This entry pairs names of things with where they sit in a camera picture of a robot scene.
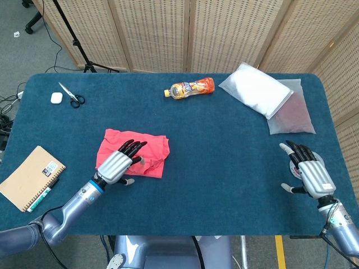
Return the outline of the left black grey robot hand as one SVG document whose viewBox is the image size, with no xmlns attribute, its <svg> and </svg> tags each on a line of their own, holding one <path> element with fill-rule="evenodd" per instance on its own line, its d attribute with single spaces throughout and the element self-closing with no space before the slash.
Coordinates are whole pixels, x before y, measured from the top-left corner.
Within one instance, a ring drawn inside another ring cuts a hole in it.
<svg viewBox="0 0 359 269">
<path fill-rule="evenodd" d="M 131 165 L 142 160 L 141 156 L 134 157 L 138 151 L 147 144 L 146 141 L 134 141 L 133 139 L 126 141 L 117 151 L 111 153 L 106 160 L 96 169 L 93 180 L 99 186 L 106 184 L 112 185 L 120 183 L 123 185 L 131 185 L 134 179 L 124 179 L 123 175 Z"/>
</svg>

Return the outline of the right black grey robot hand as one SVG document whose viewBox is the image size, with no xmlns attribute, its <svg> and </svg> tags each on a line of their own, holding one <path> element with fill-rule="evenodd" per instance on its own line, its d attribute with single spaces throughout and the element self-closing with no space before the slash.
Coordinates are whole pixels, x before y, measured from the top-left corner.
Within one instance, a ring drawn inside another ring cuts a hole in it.
<svg viewBox="0 0 359 269">
<path fill-rule="evenodd" d="M 333 180 L 324 164 L 315 157 L 309 147 L 290 140 L 280 143 L 279 147 L 289 156 L 302 180 L 301 187 L 291 187 L 282 183 L 281 187 L 285 191 L 292 194 L 308 194 L 316 200 L 334 194 L 336 186 Z"/>
</svg>

